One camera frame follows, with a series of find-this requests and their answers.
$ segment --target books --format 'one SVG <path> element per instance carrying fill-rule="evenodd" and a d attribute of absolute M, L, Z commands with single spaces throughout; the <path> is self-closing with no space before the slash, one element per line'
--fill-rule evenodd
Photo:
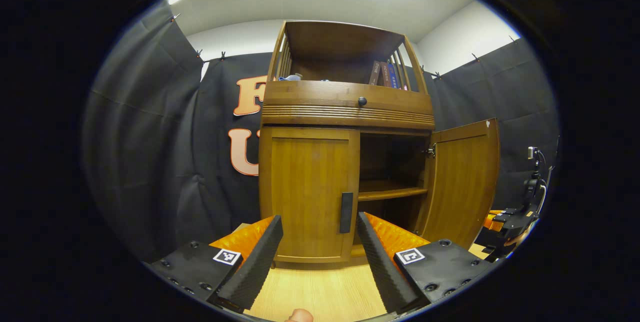
<path fill-rule="evenodd" d="M 373 70 L 371 71 L 371 77 L 368 79 L 369 85 L 378 84 L 378 76 L 380 75 L 380 62 L 373 62 Z"/>
<path fill-rule="evenodd" d="M 368 79 L 368 84 L 383 85 L 385 87 L 395 89 L 403 88 L 393 64 L 378 62 L 377 60 L 373 62 L 373 68 L 371 70 L 371 76 Z"/>
<path fill-rule="evenodd" d="M 391 87 L 395 89 L 400 89 L 400 83 L 396 78 L 396 69 L 392 64 L 387 64 L 389 69 L 389 81 L 391 82 Z"/>
<path fill-rule="evenodd" d="M 389 78 L 389 65 L 386 62 L 380 62 L 380 71 L 382 73 L 380 78 L 382 79 L 383 85 L 390 88 L 391 79 Z"/>

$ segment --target cabinet door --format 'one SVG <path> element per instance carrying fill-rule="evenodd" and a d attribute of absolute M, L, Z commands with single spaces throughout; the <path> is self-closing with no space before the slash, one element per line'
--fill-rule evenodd
<path fill-rule="evenodd" d="M 358 208 L 359 131 L 263 127 L 260 133 L 261 213 L 281 215 L 284 232 L 275 260 L 349 260 Z"/>
<path fill-rule="evenodd" d="M 500 164 L 498 121 L 488 119 L 431 135 L 427 159 L 427 217 L 423 238 L 448 238 L 469 249 L 496 192 Z"/>

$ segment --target wooden floor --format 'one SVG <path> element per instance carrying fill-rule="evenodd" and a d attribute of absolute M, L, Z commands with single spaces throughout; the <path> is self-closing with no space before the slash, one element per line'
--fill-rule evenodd
<path fill-rule="evenodd" d="M 295 308 L 313 322 L 352 322 L 386 313 L 366 257 L 343 263 L 277 262 L 253 303 L 244 312 L 282 321 Z"/>

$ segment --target open cabinet door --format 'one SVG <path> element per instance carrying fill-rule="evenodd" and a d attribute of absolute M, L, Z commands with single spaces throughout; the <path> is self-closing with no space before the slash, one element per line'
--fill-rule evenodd
<path fill-rule="evenodd" d="M 450 239 L 469 249 L 494 202 L 500 141 L 498 121 L 487 119 L 431 135 L 427 159 L 426 223 L 422 237 Z"/>

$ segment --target book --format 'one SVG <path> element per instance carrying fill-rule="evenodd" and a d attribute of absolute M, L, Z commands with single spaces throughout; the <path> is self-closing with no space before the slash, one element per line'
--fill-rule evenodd
<path fill-rule="evenodd" d="M 373 62 L 373 70 L 371 71 L 371 77 L 368 79 L 369 85 L 378 84 L 378 76 L 380 75 L 380 62 Z"/>
<path fill-rule="evenodd" d="M 385 87 L 391 87 L 391 80 L 389 79 L 389 65 L 386 62 L 380 62 L 380 72 L 383 85 Z"/>
<path fill-rule="evenodd" d="M 395 89 L 400 89 L 400 82 L 396 78 L 396 69 L 393 64 L 387 64 L 389 68 L 389 81 L 391 82 L 391 87 Z"/>

